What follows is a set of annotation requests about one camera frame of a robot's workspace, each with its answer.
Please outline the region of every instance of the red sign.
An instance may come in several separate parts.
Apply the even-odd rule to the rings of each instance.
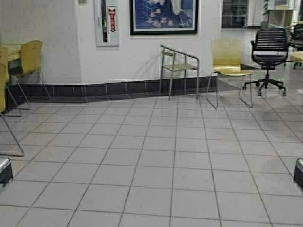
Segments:
[[[109,17],[109,23],[110,33],[117,33],[117,8],[116,7],[108,7],[108,17]]]

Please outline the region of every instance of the yellow table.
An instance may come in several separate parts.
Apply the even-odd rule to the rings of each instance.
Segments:
[[[8,61],[13,61],[21,58],[21,45],[20,44],[0,44],[9,51]]]
[[[298,63],[303,63],[303,51],[295,51],[291,55],[291,59]]]

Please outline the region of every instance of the black office chair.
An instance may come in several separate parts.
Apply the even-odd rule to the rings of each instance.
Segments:
[[[262,88],[265,87],[265,89],[267,89],[269,84],[283,89],[283,95],[286,96],[286,88],[283,86],[284,83],[269,78],[269,70],[274,70],[277,65],[283,64],[287,60],[288,40],[286,31],[282,28],[261,29],[257,32],[256,41],[251,41],[251,45],[252,60],[261,65],[263,70],[267,70],[267,73],[264,79],[245,83],[243,90],[246,89],[247,84],[256,84],[256,86],[259,87],[260,83],[263,82],[258,92],[259,96],[262,96]]]
[[[303,23],[294,26],[294,32],[291,33],[291,40],[288,42],[288,45],[295,48],[297,51],[303,51]],[[296,62],[294,64],[294,70],[297,65],[301,66],[301,63]]]

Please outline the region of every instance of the black mesh backrest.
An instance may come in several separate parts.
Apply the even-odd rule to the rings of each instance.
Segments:
[[[257,32],[254,51],[287,51],[287,33],[282,28],[261,29]]]
[[[297,24],[294,26],[294,33],[292,34],[292,39],[303,40],[303,24]]]

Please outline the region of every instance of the picture frame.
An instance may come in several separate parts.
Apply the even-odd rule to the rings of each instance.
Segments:
[[[197,34],[199,0],[130,0],[131,35]]]

